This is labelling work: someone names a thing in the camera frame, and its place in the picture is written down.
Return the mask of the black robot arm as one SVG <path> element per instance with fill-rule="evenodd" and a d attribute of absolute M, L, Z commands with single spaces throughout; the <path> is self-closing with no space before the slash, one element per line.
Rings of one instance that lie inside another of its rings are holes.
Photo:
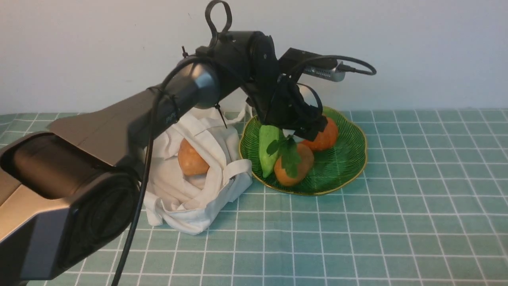
<path fill-rule="evenodd" d="M 1 284 L 51 280 L 139 219 L 154 139 L 192 108 L 242 88 L 271 125 L 305 139 L 323 129 L 295 82 L 316 54 L 281 58 L 260 31 L 230 31 L 198 47 L 159 85 L 97 112 L 66 116 L 1 149 Z"/>

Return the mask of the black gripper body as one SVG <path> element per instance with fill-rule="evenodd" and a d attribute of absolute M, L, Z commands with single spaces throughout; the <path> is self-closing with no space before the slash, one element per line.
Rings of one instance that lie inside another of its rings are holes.
<path fill-rule="evenodd" d="M 307 141 L 314 141 L 328 125 L 318 93 L 283 76 L 254 81 L 254 108 L 263 125 L 289 130 Z"/>

